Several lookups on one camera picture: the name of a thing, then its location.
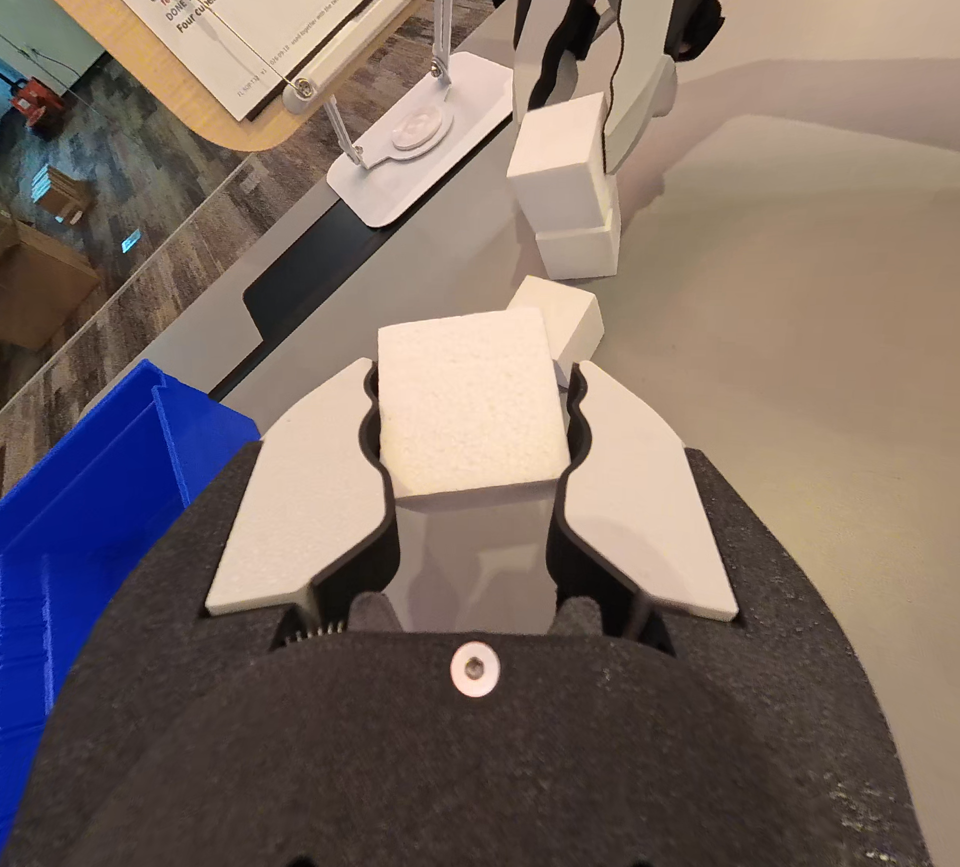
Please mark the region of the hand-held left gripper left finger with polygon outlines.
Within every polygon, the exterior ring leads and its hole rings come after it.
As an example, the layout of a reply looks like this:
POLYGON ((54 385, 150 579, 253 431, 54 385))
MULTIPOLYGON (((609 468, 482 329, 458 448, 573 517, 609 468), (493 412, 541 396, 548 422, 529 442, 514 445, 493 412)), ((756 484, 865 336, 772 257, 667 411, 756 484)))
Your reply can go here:
POLYGON ((380 461, 378 369, 362 357, 264 435, 205 599, 210 616, 294 607, 347 626, 354 599, 400 567, 392 482, 380 461))

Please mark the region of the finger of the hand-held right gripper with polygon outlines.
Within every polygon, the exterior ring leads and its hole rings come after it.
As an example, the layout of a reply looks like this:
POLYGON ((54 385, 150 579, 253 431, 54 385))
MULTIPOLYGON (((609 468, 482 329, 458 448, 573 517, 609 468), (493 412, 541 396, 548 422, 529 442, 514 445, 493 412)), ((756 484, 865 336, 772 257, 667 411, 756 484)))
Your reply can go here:
POLYGON ((608 87, 604 123, 606 172, 615 174, 650 121, 667 116, 676 100, 675 59, 666 53, 674 0, 608 0, 620 52, 608 87))
POLYGON ((512 107, 517 125, 534 110, 569 101, 597 33, 590 0, 518 0, 512 107))

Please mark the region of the wooden book stand white base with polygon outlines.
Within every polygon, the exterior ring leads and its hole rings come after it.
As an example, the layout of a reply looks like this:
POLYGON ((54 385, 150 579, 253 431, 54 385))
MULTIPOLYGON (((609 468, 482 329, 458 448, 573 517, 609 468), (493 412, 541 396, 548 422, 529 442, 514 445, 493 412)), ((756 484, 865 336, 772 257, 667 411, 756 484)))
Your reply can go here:
POLYGON ((425 0, 371 0, 284 80, 259 110, 237 121, 121 0, 54 0, 194 133, 247 153, 286 141, 319 107, 342 154, 331 189, 370 228, 384 228, 438 184, 512 111, 512 70, 451 51, 453 0, 433 0, 425 76, 363 133, 351 135, 335 93, 425 0))

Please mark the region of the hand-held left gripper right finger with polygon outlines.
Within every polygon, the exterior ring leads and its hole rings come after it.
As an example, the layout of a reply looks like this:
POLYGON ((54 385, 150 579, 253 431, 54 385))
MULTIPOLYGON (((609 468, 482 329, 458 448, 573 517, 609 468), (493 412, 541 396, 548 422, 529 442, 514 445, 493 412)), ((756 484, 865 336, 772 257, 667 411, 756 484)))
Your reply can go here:
POLYGON ((549 522, 556 612, 576 598, 606 636, 645 640, 673 613, 735 622, 738 600, 687 449, 650 405, 592 361, 572 365, 569 466, 549 522))

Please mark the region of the small cardboard box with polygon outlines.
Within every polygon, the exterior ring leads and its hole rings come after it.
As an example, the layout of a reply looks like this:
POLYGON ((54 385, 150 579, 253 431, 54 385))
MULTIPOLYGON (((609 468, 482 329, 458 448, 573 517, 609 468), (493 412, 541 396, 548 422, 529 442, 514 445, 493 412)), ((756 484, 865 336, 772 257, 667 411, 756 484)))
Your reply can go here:
POLYGON ((91 207, 93 194, 86 181, 45 164, 31 181, 30 201, 58 223, 76 227, 91 207))

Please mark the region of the small red equipment case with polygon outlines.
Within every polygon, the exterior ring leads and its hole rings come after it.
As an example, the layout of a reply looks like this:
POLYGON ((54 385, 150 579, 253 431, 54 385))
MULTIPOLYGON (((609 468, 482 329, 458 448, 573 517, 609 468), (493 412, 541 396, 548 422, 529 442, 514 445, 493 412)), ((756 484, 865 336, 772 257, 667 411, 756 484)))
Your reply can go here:
POLYGON ((10 82, 9 105, 32 133, 48 133, 66 118, 64 100, 37 78, 10 82))

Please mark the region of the large cardboard box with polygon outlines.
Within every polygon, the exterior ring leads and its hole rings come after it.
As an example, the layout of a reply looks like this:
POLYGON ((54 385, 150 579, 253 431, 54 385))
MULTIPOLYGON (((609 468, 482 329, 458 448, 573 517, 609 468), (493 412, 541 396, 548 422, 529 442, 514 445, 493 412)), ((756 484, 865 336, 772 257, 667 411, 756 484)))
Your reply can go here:
POLYGON ((100 285, 78 251, 2 212, 1 340, 42 348, 100 285))

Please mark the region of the blue plastic bin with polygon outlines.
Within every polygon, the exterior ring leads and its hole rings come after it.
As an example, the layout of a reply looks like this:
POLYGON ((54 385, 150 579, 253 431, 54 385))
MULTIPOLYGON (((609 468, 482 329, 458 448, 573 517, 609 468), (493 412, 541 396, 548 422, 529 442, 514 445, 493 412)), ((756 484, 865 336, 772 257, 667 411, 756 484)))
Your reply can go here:
POLYGON ((1 503, 1 838, 66 675, 125 578, 255 422, 140 361, 1 503))

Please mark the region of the white hard foam cube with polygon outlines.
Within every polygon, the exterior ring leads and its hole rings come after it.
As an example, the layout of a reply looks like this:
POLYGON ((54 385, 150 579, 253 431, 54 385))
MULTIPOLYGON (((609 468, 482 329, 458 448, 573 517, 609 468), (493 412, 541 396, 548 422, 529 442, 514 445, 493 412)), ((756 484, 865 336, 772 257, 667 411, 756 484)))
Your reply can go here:
POLYGON ((586 290, 527 275, 507 309, 538 309, 544 320, 558 386, 568 389, 573 364, 590 361, 604 333, 597 297, 586 290))
POLYGON ((380 459, 398 502, 533 488, 569 467, 540 309, 383 326, 377 361, 380 459))
POLYGON ((537 232, 534 239, 549 280, 581 281, 618 273, 620 233, 620 204, 614 199, 603 225, 537 232))
POLYGON ((537 234, 606 224, 613 205, 603 150, 606 116, 600 92, 524 115, 507 180, 537 234))

